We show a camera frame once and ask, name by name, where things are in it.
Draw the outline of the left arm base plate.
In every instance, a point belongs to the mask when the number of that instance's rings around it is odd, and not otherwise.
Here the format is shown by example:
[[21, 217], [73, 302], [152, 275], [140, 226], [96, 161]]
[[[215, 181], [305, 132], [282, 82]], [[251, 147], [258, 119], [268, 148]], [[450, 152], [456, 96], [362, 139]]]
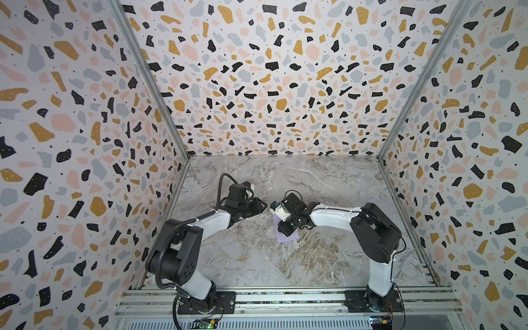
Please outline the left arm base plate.
[[235, 313], [235, 303], [237, 298], [235, 291], [213, 291], [203, 300], [190, 296], [181, 299], [177, 308], [178, 315], [198, 315], [198, 314], [223, 314]]

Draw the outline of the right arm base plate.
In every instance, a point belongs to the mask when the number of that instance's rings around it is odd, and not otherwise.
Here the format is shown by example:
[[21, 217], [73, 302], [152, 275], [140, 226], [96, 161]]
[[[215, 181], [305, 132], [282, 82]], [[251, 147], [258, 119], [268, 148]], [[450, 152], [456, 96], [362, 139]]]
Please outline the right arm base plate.
[[345, 306], [349, 313], [360, 312], [403, 312], [403, 300], [393, 287], [386, 296], [380, 296], [370, 289], [345, 291]]

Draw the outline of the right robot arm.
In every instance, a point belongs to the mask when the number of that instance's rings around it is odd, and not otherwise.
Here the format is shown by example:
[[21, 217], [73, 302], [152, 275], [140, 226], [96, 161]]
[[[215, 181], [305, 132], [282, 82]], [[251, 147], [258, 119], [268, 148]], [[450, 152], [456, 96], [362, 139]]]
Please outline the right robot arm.
[[331, 227], [352, 232], [364, 254], [370, 258], [368, 290], [379, 297], [393, 289], [393, 259], [401, 230], [374, 203], [344, 208], [322, 203], [304, 203], [294, 193], [271, 203], [270, 212], [280, 221], [278, 231], [286, 237], [298, 229]]

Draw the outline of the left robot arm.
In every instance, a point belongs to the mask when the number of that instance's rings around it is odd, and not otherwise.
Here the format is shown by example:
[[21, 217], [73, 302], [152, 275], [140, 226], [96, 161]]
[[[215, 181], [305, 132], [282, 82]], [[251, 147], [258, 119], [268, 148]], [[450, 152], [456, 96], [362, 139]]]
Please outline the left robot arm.
[[215, 285], [197, 270], [202, 241], [237, 222], [263, 213], [268, 205], [254, 195], [249, 182], [234, 183], [214, 209], [180, 221], [167, 220], [149, 250], [146, 270], [161, 290], [175, 290], [186, 298], [211, 301]]

